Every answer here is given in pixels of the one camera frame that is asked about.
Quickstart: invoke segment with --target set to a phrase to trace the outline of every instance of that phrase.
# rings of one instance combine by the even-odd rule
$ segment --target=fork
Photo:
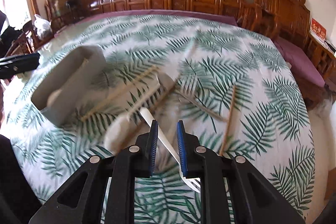
[[[181,95],[184,99],[188,100],[204,112],[207,112],[210,116],[216,118],[219,121],[227,122],[227,119],[219,115],[218,113],[202,106],[201,104],[197,103],[195,100],[195,92],[197,87],[198,77],[197,75],[189,74],[187,78],[181,83],[180,90],[176,90],[176,92]]]
[[[140,108],[139,112],[140,112],[141,116],[145,119],[147,124],[149,126],[151,126],[152,121],[154,120],[151,112],[146,107]],[[180,174],[180,177],[182,178],[182,180],[184,181],[184,183],[186,185],[188,185],[195,192],[200,193],[200,189],[201,189],[201,185],[199,183],[200,179],[199,178],[186,179],[185,177],[183,177],[182,170],[181,170],[181,164],[180,164],[180,157],[179,157],[178,153],[175,151],[175,149],[172,147],[170,142],[167,140],[166,136],[164,135],[164,133],[162,132],[160,127],[158,127],[158,138],[162,142],[162,144],[167,148],[169,153],[171,153],[171,155],[177,161],[179,174]]]

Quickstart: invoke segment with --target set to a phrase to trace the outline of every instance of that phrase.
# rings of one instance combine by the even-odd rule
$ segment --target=palm leaf pattern
[[[14,101],[6,127],[1,128],[11,136],[18,163],[42,203],[92,155],[111,156],[102,147],[108,126],[143,96],[157,72],[143,78],[85,122],[80,117],[117,86],[129,83],[156,65],[159,71],[167,72],[173,79],[177,77],[177,89],[186,77],[197,76],[195,100],[223,117],[228,116],[236,86],[226,154],[246,157],[306,217],[315,183],[312,132],[298,86],[268,38],[215,21],[167,15],[119,16],[85,24],[82,26],[87,28],[64,46],[53,42],[53,48],[59,50],[41,59],[39,68]],[[56,128],[37,111],[30,97],[71,50],[93,44],[103,49],[106,66],[92,80],[87,95],[78,102],[67,123]],[[191,46],[192,56],[186,58]],[[152,106],[160,94],[162,89],[145,105]],[[214,120],[182,98],[181,102],[177,99],[172,93],[158,107],[159,123],[165,126],[178,102],[175,116],[182,117],[187,132],[218,152],[226,123]],[[132,118],[138,123],[139,114]],[[154,177],[137,180],[135,223],[200,223],[200,197],[181,181],[178,166],[170,160]],[[234,223],[226,180],[225,183],[230,221]]]

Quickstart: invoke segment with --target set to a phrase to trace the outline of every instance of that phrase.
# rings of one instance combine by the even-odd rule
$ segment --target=window
[[[0,0],[0,10],[7,16],[0,33],[8,26],[21,29],[33,17],[30,0]]]

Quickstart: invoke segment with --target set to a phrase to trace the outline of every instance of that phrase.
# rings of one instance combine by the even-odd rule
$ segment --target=silver screw
[[[92,157],[90,158],[90,162],[91,162],[92,164],[96,164],[98,161],[100,161],[100,158],[99,158],[98,156],[92,156]]]
[[[204,146],[197,146],[196,147],[196,152],[198,152],[198,153],[204,153],[205,151],[207,151],[207,149]]]
[[[132,153],[138,152],[139,150],[140,150],[140,147],[137,146],[137,145],[132,145],[132,146],[129,148],[129,151],[132,152]]]
[[[246,161],[246,159],[243,156],[237,156],[236,162],[243,164]]]

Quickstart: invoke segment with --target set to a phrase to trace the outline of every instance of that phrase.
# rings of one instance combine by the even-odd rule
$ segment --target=gray container
[[[99,45],[79,46],[60,61],[31,96],[34,106],[55,126],[62,125],[75,110],[93,77],[105,67],[106,60]],[[62,88],[47,107],[49,95]]]

